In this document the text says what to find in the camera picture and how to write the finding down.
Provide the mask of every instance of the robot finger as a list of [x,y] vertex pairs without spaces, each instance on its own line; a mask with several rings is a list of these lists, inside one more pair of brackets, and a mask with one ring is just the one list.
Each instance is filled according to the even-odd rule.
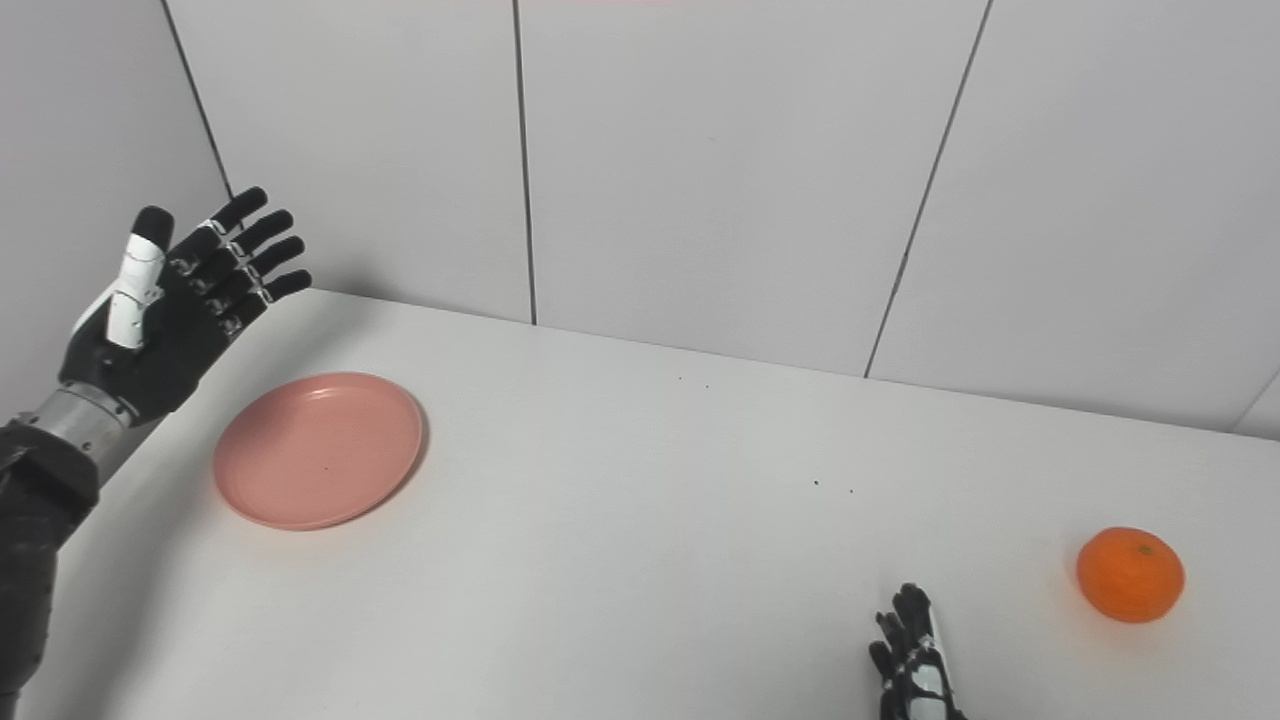
[[[212,284],[212,290],[207,290],[209,307],[214,314],[221,314],[250,292],[261,290],[264,275],[270,274],[271,270],[302,255],[305,250],[306,243],[298,236],[291,236],[271,245],[262,252],[259,252],[257,258],[253,258],[246,265],[230,270],[229,277]],[[200,284],[196,286],[196,290],[204,291],[206,287]]]
[[209,227],[218,234],[227,234],[236,225],[244,222],[244,218],[257,213],[266,206],[266,191],[261,187],[253,186],[244,192],[241,192],[227,205],[223,205],[216,213],[209,217],[207,220],[201,223],[202,227]]
[[232,277],[211,290],[206,296],[205,304],[212,310],[214,315],[221,315],[228,307],[243,300],[246,295],[253,292],[260,286],[259,278],[250,273],[248,268],[241,268],[232,273]]
[[888,646],[883,641],[876,641],[867,650],[870,652],[872,662],[879,670],[881,678],[884,678],[886,683],[892,680],[896,670],[893,666],[893,652]]
[[884,633],[884,641],[888,643],[890,650],[893,651],[893,662],[901,665],[910,651],[910,641],[906,637],[906,628],[902,626],[902,621],[893,612],[877,612],[876,623],[881,626],[881,632]]
[[228,242],[227,246],[241,258],[247,258],[264,242],[292,227],[293,215],[288,210],[276,210],[246,228],[244,232],[236,236],[236,240]]
[[232,305],[219,315],[218,323],[227,337],[234,340],[253,320],[259,319],[269,305],[307,287],[311,287],[311,273],[306,270],[285,273]]
[[159,297],[157,281],[164,269],[165,250],[173,237],[173,215],[163,208],[147,206],[133,220],[124,247],[120,273],[113,283],[106,316],[106,340],[127,350],[142,347],[142,319]]
[[205,295],[229,278],[239,266],[241,259],[229,247],[224,247],[214,252],[191,273],[191,287],[198,295]]
[[261,278],[298,255],[302,255],[306,249],[307,245],[302,242],[302,238],[292,234],[259,252],[256,258],[248,261],[248,266]]
[[929,621],[929,597],[919,587],[906,583],[893,596],[893,610],[906,626],[908,641],[916,644],[920,638],[933,634]]
[[212,228],[201,225],[169,252],[169,265],[178,270],[179,275],[187,277],[221,245],[223,240]]

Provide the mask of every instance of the white table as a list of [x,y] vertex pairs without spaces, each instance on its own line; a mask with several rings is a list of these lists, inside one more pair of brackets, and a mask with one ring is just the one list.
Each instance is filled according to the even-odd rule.
[[[218,434],[328,370],[421,401],[420,470],[338,528],[242,520]],[[975,720],[1272,717],[1277,509],[1280,443],[311,291],[108,484],[22,719],[870,720],[904,580]],[[1166,619],[1075,589],[1111,524],[1181,555]]]

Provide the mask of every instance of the white thumb segment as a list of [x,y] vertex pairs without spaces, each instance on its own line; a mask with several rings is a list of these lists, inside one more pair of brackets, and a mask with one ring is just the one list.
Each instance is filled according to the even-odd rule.
[[164,269],[164,251],[150,240],[131,234],[115,278],[106,340],[129,350],[142,347],[142,315],[159,295],[156,279]]
[[106,299],[111,297],[111,295],[114,293],[115,293],[115,281],[111,281],[111,284],[106,286],[106,290],[97,293],[97,297],[93,299],[93,302],[88,304],[88,307],[86,307],[84,311],[81,313],[81,316],[76,318],[76,324],[72,325],[72,334],[76,334],[76,332],[79,331],[79,327],[84,324],[84,320],[88,320],[88,316],[96,313],[97,309],[101,307],[104,302],[106,302]]

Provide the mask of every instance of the panel seam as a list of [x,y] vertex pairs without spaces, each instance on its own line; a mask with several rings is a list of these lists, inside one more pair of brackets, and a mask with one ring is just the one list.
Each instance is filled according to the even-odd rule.
[[938,142],[938,151],[933,155],[933,167],[929,168],[929,178],[924,182],[924,193],[920,204],[915,209],[915,219],[911,222],[911,232],[906,237],[906,247],[902,249],[902,259],[897,265],[897,274],[893,277],[893,287],[888,291],[888,301],[884,304],[884,314],[881,315],[879,328],[876,331],[876,342],[872,343],[870,355],[867,357],[864,378],[872,377],[872,365],[876,363],[876,354],[879,351],[881,340],[884,337],[884,327],[888,324],[890,313],[893,311],[893,301],[906,274],[906,264],[911,258],[911,247],[915,245],[915,234],[920,229],[920,219],[924,218],[924,208],[929,202],[929,192],[933,190],[933,181],[938,176],[938,165],[942,164],[942,152],[946,151],[947,138],[951,137],[951,127],[955,124],[956,113],[960,109],[960,100],[964,97],[965,85],[969,83],[969,72],[973,70],[974,58],[978,56],[978,46],[982,44],[982,35],[987,29],[987,18],[991,17],[991,6],[995,0],[987,0],[987,6],[982,10],[982,20],[978,22],[978,33],[973,38],[973,47],[969,49],[969,59],[965,60],[964,72],[960,74],[960,85],[956,87],[955,100],[951,101],[951,111],[947,114],[947,123],[942,128],[942,140]]
[[182,38],[178,37],[178,26],[173,22],[173,12],[169,9],[169,0],[160,0],[160,6],[164,8],[165,20],[169,23],[169,33],[173,35],[173,44],[178,49],[178,59],[182,60],[182,72],[187,76],[187,85],[191,87],[191,95],[196,100],[196,110],[200,113],[200,124],[205,128],[205,137],[209,138],[209,147],[214,152],[214,163],[218,165],[218,174],[223,178],[223,190],[227,191],[227,199],[230,200],[232,183],[227,178],[227,165],[223,164],[223,155],[218,151],[218,141],[214,140],[214,128],[209,124],[209,115],[205,113],[205,104],[200,99],[200,90],[196,87],[196,76],[191,72],[191,63],[187,61],[187,51],[182,47]]
[[520,0],[511,0],[516,38],[516,106],[520,117],[520,174],[525,191],[525,252],[529,266],[529,322],[538,324],[538,284],[534,273],[534,214],[529,199],[529,132],[525,126],[525,50],[520,32]]

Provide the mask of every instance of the robotic hand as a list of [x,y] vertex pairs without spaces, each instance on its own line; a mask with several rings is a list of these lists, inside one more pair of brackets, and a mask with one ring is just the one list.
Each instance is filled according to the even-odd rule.
[[177,410],[269,305],[311,284],[306,270],[264,277],[303,251],[285,210],[228,237],[266,193],[251,188],[173,250],[173,217],[145,208],[120,273],[76,324],[60,387],[0,428],[0,720],[41,661],[58,550],[97,503],[108,451],[131,427]]
[[929,597],[914,584],[893,596],[895,612],[877,612],[884,641],[870,646],[884,679],[881,720],[965,720],[956,710]]

